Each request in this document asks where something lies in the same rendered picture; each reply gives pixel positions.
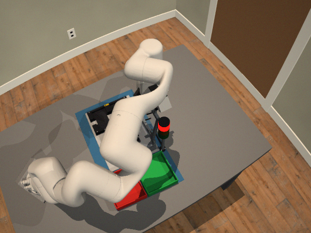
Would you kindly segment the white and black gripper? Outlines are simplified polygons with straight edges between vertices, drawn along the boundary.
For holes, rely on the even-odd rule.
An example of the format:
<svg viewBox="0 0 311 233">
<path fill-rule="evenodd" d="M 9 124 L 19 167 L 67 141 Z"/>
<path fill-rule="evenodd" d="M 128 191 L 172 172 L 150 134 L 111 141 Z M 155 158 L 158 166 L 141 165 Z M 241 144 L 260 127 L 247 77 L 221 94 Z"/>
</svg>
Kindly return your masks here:
<svg viewBox="0 0 311 233">
<path fill-rule="evenodd" d="M 137 90 L 133 96 L 138 96 L 138 95 L 150 93 L 151 91 L 148 87 L 152 86 L 152 85 L 154 85 L 154 84 L 137 81 Z"/>
</svg>

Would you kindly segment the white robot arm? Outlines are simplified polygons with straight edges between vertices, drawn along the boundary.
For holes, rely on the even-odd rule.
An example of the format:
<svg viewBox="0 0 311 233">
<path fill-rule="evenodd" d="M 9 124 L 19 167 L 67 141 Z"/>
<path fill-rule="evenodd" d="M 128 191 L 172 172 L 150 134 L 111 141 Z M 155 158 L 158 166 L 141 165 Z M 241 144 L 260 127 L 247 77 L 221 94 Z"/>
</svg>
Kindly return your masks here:
<svg viewBox="0 0 311 233">
<path fill-rule="evenodd" d="M 163 60 L 163 46 L 156 39 L 145 39 L 124 67 L 127 78 L 153 83 L 150 93 L 117 101 L 104 132 L 101 156 L 122 169 L 116 174 L 94 162 L 78 161 L 67 173 L 55 157 L 33 161 L 28 167 L 25 189 L 39 194 L 50 204 L 79 207 L 86 193 L 110 203 L 123 200 L 141 180 L 152 162 L 152 152 L 137 141 L 144 115 L 156 107 L 159 112 L 172 108 L 167 93 L 173 66 Z M 157 86 L 159 85 L 159 86 Z"/>
</svg>

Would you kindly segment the red bin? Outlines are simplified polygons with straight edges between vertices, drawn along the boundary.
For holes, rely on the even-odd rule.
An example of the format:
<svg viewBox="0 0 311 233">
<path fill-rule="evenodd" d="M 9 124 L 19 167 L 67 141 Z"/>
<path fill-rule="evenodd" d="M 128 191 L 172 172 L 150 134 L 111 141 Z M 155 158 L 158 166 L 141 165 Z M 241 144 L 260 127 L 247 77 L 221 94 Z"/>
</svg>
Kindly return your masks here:
<svg viewBox="0 0 311 233">
<path fill-rule="evenodd" d="M 114 205 L 117 210 L 121 210 L 145 198 L 147 198 L 147 194 L 139 181 L 123 200 L 114 203 Z"/>
</svg>

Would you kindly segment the green bin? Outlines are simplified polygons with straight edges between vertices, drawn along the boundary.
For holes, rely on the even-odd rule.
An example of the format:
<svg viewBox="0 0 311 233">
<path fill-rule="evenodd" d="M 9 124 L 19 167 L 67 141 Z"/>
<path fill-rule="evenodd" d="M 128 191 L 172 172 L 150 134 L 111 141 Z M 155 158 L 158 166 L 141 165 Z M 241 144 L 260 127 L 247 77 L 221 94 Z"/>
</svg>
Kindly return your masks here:
<svg viewBox="0 0 311 233">
<path fill-rule="evenodd" d="M 176 183 L 178 178 L 162 151 L 153 154 L 152 162 L 140 180 L 148 196 L 152 196 Z"/>
</svg>

